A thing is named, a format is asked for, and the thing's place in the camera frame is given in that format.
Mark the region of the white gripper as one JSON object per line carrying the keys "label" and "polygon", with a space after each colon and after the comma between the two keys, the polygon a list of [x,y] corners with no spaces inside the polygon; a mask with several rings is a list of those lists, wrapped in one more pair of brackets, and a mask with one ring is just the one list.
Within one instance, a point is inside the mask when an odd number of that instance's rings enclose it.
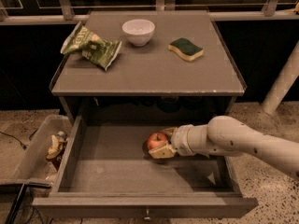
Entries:
{"label": "white gripper", "polygon": [[183,125],[162,129],[162,133],[166,137],[171,138],[172,146],[169,143],[165,143],[160,147],[151,149],[149,151],[151,157],[153,159],[170,159],[176,153],[180,156],[193,156],[194,153],[188,143],[188,132],[191,127],[192,125]]}

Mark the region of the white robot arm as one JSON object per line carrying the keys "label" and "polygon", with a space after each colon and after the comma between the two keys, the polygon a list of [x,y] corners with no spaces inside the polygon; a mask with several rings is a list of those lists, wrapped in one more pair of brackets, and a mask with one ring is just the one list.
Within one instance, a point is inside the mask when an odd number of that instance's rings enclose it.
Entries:
{"label": "white robot arm", "polygon": [[299,144],[259,133],[241,121],[217,116],[207,125],[183,125],[152,133],[147,148],[153,159],[177,154],[234,156],[247,153],[294,179],[299,177]]}

